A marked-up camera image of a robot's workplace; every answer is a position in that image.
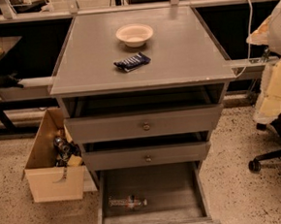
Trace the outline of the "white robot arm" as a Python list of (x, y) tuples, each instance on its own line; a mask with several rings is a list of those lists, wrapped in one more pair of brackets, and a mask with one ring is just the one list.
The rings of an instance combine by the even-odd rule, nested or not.
[(260, 85), (261, 93), (257, 98), (254, 120), (268, 124), (281, 114), (281, 0), (262, 24), (247, 37), (247, 43), (268, 46), (277, 53), (277, 61), (266, 62)]

